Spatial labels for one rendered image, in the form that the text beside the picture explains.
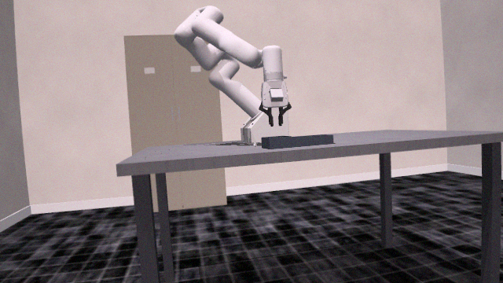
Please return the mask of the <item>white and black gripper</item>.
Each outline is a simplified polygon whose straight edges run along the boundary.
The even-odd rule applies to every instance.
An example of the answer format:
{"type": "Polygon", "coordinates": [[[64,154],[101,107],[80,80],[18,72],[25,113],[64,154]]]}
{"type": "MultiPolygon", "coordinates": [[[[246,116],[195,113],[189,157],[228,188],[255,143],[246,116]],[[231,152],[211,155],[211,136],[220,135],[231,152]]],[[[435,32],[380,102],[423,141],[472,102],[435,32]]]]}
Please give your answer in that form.
{"type": "Polygon", "coordinates": [[[285,114],[286,111],[288,111],[290,108],[292,108],[292,106],[288,102],[288,93],[287,93],[285,81],[283,81],[282,79],[267,80],[267,81],[264,81],[264,83],[262,83],[261,105],[259,106],[259,110],[262,112],[265,112],[269,116],[269,124],[271,127],[274,125],[274,119],[271,114],[272,108],[279,108],[278,122],[279,122],[279,126],[282,126],[283,115],[285,114]],[[283,101],[271,102],[270,93],[269,93],[270,88],[282,88],[282,92],[283,92],[283,96],[284,96],[283,101]],[[283,109],[283,107],[286,107],[286,108],[283,109]],[[267,110],[265,108],[267,108],[267,110]]]}

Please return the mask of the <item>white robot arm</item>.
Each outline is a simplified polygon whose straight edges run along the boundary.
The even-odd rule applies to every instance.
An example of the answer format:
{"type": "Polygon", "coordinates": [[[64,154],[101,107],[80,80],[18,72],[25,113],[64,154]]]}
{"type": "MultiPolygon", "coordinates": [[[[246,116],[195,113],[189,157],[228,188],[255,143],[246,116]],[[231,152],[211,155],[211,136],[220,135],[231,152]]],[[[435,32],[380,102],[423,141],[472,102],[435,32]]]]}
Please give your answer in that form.
{"type": "Polygon", "coordinates": [[[253,121],[262,113],[259,110],[261,101],[242,83],[231,80],[240,69],[237,61],[250,68],[263,67],[264,81],[284,80],[287,76],[283,74],[281,48],[256,49],[219,25],[223,18],[221,10],[214,6],[197,9],[176,29],[174,37],[206,71],[222,60],[209,75],[210,84],[234,101],[253,121]]]}

